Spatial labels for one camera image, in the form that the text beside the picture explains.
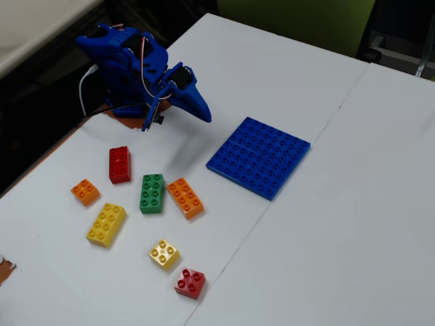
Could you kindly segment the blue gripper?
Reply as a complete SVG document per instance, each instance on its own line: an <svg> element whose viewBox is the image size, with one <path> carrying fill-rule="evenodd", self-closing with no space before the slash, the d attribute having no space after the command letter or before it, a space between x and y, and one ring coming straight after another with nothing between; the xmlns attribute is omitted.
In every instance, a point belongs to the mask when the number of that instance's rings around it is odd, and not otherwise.
<svg viewBox="0 0 435 326"><path fill-rule="evenodd" d="M171 98L172 105L204 122L211 122L211 112L196 88L196 78L190 67L179 62L168 69L160 80L159 88L159 99Z"/></svg>

